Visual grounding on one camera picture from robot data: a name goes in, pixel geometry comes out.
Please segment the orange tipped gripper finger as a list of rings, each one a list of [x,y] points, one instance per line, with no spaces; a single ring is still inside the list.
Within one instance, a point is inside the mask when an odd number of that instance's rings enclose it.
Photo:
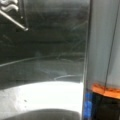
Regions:
[[[120,98],[120,89],[107,88],[100,84],[93,84],[92,91],[106,97]]]

